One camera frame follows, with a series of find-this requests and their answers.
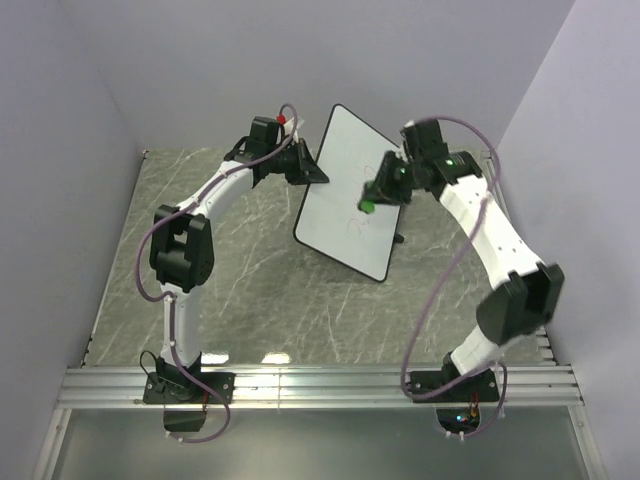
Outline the green whiteboard eraser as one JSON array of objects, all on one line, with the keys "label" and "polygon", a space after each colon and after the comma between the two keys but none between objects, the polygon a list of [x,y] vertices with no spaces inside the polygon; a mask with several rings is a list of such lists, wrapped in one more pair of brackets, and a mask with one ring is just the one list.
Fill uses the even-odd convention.
[{"label": "green whiteboard eraser", "polygon": [[370,215],[375,212],[376,204],[369,200],[361,200],[357,206],[358,210],[366,215]]}]

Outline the white whiteboard black frame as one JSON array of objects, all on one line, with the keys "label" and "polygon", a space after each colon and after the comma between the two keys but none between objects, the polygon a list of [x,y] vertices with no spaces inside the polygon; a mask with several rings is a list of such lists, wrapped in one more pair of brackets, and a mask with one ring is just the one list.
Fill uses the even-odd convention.
[{"label": "white whiteboard black frame", "polygon": [[386,280],[400,208],[358,210],[366,182],[383,155],[398,146],[342,104],[333,106],[316,156],[327,175],[307,187],[294,224],[294,239],[376,281]]}]

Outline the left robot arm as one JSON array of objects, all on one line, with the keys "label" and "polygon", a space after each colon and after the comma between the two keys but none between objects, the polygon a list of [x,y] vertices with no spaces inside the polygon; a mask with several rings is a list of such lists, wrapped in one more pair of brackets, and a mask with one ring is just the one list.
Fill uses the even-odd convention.
[{"label": "left robot arm", "polygon": [[156,374],[180,402],[202,390],[198,343],[200,288],[213,273],[214,230],[240,197],[271,174],[290,185],[326,184],[328,176],[298,133],[299,121],[280,114],[256,116],[249,133],[227,152],[214,175],[176,206],[162,205],[154,215],[149,266],[161,287],[164,340]]}]

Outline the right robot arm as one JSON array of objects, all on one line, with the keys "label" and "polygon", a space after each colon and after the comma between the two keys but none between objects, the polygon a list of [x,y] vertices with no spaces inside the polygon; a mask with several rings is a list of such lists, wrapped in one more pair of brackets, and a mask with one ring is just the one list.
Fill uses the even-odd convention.
[{"label": "right robot arm", "polygon": [[457,221],[467,236],[461,250],[475,251],[491,286],[476,308],[474,329],[443,360],[442,389],[461,400],[475,390],[475,374],[552,320],[564,273],[525,244],[467,152],[412,162],[386,152],[376,176],[365,183],[358,207],[371,214],[378,205],[407,205],[416,190],[432,194]]}]

